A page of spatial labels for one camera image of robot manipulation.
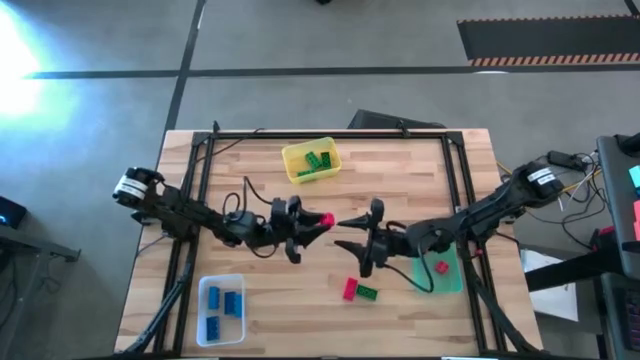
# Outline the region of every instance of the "green lego brick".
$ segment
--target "green lego brick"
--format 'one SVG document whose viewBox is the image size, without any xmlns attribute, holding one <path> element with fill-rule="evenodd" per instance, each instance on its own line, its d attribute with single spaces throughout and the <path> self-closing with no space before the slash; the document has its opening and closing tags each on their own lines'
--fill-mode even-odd
<svg viewBox="0 0 640 360">
<path fill-rule="evenodd" d="M 358 284 L 358 288 L 356 289 L 356 295 L 362 296 L 363 298 L 369 299 L 371 301 L 375 301 L 376 298 L 378 297 L 378 290 Z"/>
<path fill-rule="evenodd" d="M 298 173 L 298 177 L 300 176 L 305 176 L 305 175 L 309 175 L 309 174 L 313 174 L 314 172 L 316 172 L 315 170 L 305 170 L 305 171 L 300 171 Z"/>
<path fill-rule="evenodd" d="M 320 162 L 320 159 L 318 159 L 318 157 L 316 156 L 316 154 L 313 153 L 313 151 L 308 152 L 304 158 L 307 160 L 307 162 L 309 163 L 309 165 L 311 165 L 311 168 L 316 170 L 322 167 L 322 163 Z"/>
<path fill-rule="evenodd" d="M 323 152 L 320 154 L 322 158 L 322 167 L 324 169 L 331 169 L 331 155 L 328 152 Z"/>
</svg>

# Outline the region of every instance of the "metal stand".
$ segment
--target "metal stand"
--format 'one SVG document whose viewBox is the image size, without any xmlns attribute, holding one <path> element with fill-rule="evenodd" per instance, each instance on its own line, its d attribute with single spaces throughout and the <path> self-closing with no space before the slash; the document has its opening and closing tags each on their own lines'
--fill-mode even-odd
<svg viewBox="0 0 640 360">
<path fill-rule="evenodd" d="M 9 315 L 11 318 L 3 329 L 5 336 L 0 338 L 0 359 L 5 359 L 22 319 L 24 309 L 37 292 L 39 280 L 46 272 L 51 257 L 60 256 L 67 262 L 75 262 L 78 261 L 80 250 L 72 250 L 66 246 L 43 241 L 6 226 L 0 226 L 0 248 L 5 251 L 11 251 L 14 254 L 35 254 L 35 264 L 31 267 L 31 272 L 27 277 L 27 285 L 18 295 L 15 308 L 12 314 Z"/>
</svg>

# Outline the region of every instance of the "yellow basket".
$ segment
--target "yellow basket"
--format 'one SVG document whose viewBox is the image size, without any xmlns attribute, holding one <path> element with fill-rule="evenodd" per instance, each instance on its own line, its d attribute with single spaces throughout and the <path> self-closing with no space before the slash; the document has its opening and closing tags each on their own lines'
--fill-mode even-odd
<svg viewBox="0 0 640 360">
<path fill-rule="evenodd" d="M 310 169 L 309 163 L 307 163 L 307 160 L 304 158 L 309 151 L 312 151 L 318 157 L 320 157 L 321 153 L 328 151 L 331 156 L 331 169 L 298 176 L 299 172 Z M 284 167 L 287 170 L 287 176 L 294 184 L 331 177 L 337 174 L 340 168 L 342 168 L 342 161 L 340 161 L 336 142 L 330 137 L 285 146 L 282 148 L 282 159 L 284 160 Z"/>
</svg>

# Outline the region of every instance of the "concrete floor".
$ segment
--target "concrete floor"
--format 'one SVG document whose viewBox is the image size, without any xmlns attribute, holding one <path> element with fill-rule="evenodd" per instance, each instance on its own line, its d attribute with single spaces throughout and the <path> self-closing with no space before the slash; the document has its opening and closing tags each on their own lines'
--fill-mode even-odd
<svg viewBox="0 0 640 360">
<path fill-rule="evenodd" d="M 22 45 L 1 57 L 0 71 L 178 69 L 194 8 L 195 0 L 7 2 L 0 29 Z M 625 12 L 621 0 L 210 1 L 192 68 L 465 65 L 457 19 Z M 497 157 L 515 167 L 550 149 L 591 152 L 601 134 L 637 132 L 638 83 L 635 72 L 190 79 L 176 128 L 213 120 L 226 129 L 344 128 L 363 108 L 489 128 Z M 63 287 L 31 306 L 10 358 L 108 354 L 140 234 L 110 195 L 127 167 L 155 166 L 175 79 L 4 84 L 0 195 L 29 209 L 26 231 L 82 248 L 78 263 L 52 265 Z M 560 216 L 555 206 L 539 213 Z M 572 230 L 586 238 L 609 223 L 602 214 Z M 525 244 L 580 252 L 558 227 L 527 216 L 516 233 Z M 539 318 L 545 348 L 596 356 L 584 333 L 592 305 L 581 306 L 578 325 Z"/>
</svg>

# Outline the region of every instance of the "white paper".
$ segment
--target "white paper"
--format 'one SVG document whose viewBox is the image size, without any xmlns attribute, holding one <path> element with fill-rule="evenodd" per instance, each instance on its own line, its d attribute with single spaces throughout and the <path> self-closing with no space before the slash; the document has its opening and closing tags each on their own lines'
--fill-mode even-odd
<svg viewBox="0 0 640 360">
<path fill-rule="evenodd" d="M 547 265 L 562 262 L 551 256 L 542 255 L 531 250 L 522 250 L 520 260 L 524 271 L 531 271 Z M 533 310 L 563 319 L 578 321 L 578 303 L 576 301 L 576 284 L 566 284 L 546 290 L 529 293 Z"/>
</svg>

